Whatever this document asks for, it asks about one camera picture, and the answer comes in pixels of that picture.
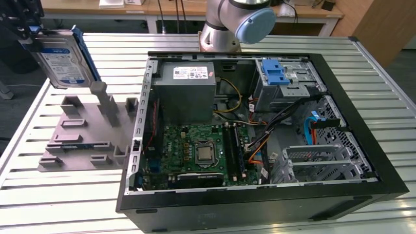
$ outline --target hard drive label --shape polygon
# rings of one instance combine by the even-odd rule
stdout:
[[[65,48],[44,48],[41,52],[57,79],[66,84],[82,84],[85,78],[74,64],[76,59]]]

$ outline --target blue drive bay latch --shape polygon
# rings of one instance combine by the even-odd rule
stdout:
[[[290,81],[285,77],[285,68],[276,59],[262,60],[262,71],[268,85],[288,85]]]

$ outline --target cable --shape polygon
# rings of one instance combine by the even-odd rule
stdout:
[[[293,9],[293,11],[294,11],[294,20],[293,20],[293,27],[294,27],[294,23],[298,23],[296,8],[294,8],[290,4],[288,4],[285,1],[282,1],[282,3],[284,3],[285,5],[288,5],[288,6]]]
[[[272,118],[272,120],[268,122],[265,128],[264,128],[264,134],[248,145],[248,148],[253,147],[258,142],[261,142],[261,139],[266,137],[270,132],[274,130],[274,125],[278,124],[282,120],[285,120],[297,110],[297,107],[306,103],[308,101],[318,100],[321,99],[322,95],[314,95],[310,97],[304,97],[296,100],[288,107],[285,107]]]
[[[225,78],[221,78],[222,81],[225,81],[232,87],[233,89],[236,90],[237,94],[238,94],[238,103],[237,105],[228,109],[228,110],[217,110],[217,111],[213,111],[214,113],[226,113],[226,112],[230,112],[230,111],[234,111],[236,109],[238,109],[240,105],[241,105],[241,94],[240,94],[240,91],[238,89],[236,88],[236,86],[229,82],[229,80],[226,80]]]
[[[253,100],[249,100],[248,103],[252,103],[254,101],[258,101],[258,98],[254,98]]]
[[[248,125],[256,125],[253,123],[248,123],[248,122],[244,122],[241,120],[232,120],[232,119],[228,119],[225,116],[222,116],[220,113],[216,113],[213,112],[224,121],[226,122],[236,122],[236,123],[244,123],[244,124],[248,124]]]
[[[150,139],[149,139],[149,142],[148,142],[148,145],[145,147],[145,150],[148,150],[148,147],[152,143],[152,140],[153,140],[153,137],[154,137],[154,132],[156,132],[156,101],[153,102],[153,129],[152,129],[152,136],[150,136]]]
[[[264,146],[264,144],[266,143],[268,139],[269,139],[269,137],[268,137],[268,138],[264,140],[264,142],[260,144],[258,148],[256,149],[256,151],[253,152],[252,156],[250,156],[249,159],[248,159],[248,163],[258,163],[258,161],[252,160],[252,159],[253,159],[256,153],[258,152],[258,150],[261,149],[261,147]]]
[[[248,116],[248,121],[249,121],[249,123],[256,123],[256,124],[258,124],[258,121],[254,122],[254,121],[252,120],[252,115],[253,115],[253,112],[250,112],[250,113],[249,113],[249,116]]]
[[[316,118],[313,116],[308,117],[304,122],[304,133],[305,133],[305,139],[308,145],[313,145],[313,139],[310,138],[310,133],[309,133],[309,122],[313,121],[316,122]]]
[[[41,85],[37,85],[37,84],[10,84],[10,85],[5,85],[5,87],[16,87],[16,86],[41,87]]]
[[[312,141],[313,141],[313,145],[316,145],[317,144],[316,129],[312,129]]]
[[[176,27],[177,27],[177,34],[180,32],[180,11],[177,9],[177,0],[174,0],[174,5],[176,5]]]
[[[181,12],[182,12],[182,21],[184,21],[184,33],[188,33],[188,27],[186,27],[186,14],[184,13],[184,5],[181,0]]]
[[[225,106],[226,106],[226,109],[230,109],[230,107],[229,107],[229,101],[225,102]],[[234,117],[236,120],[240,120],[238,116],[236,115],[236,113],[234,113],[233,111],[229,112],[229,113],[233,115],[233,117]]]
[[[158,4],[158,10],[160,10],[160,17],[161,17],[161,33],[165,34],[166,33],[166,28],[164,27],[164,20],[162,20],[162,12],[161,12],[160,0],[157,0],[157,4]]]
[[[10,140],[12,140],[12,138],[8,138],[8,137],[0,137],[0,140],[1,140],[1,141],[10,141]]]

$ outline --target gray power supply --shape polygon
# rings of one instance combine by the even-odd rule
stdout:
[[[152,86],[160,98],[165,124],[210,123],[214,72],[212,62],[166,62]]]

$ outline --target sticker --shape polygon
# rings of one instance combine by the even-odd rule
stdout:
[[[261,175],[264,176],[264,178],[268,178],[268,172],[266,172],[266,170],[264,169],[264,167],[261,168]]]
[[[272,155],[268,157],[268,159],[273,160],[273,159],[277,158],[277,156],[278,156],[278,155],[273,152]]]
[[[254,105],[253,104],[248,104],[248,109],[249,109],[249,112],[254,112]]]
[[[144,11],[125,11],[125,13],[144,14]]]
[[[66,84],[81,84],[85,82],[85,78],[76,65],[76,60],[72,59],[68,49],[44,48],[40,54],[58,81]]]
[[[173,79],[208,79],[206,67],[174,67]]]
[[[286,73],[285,78],[297,79],[297,75],[294,73]]]

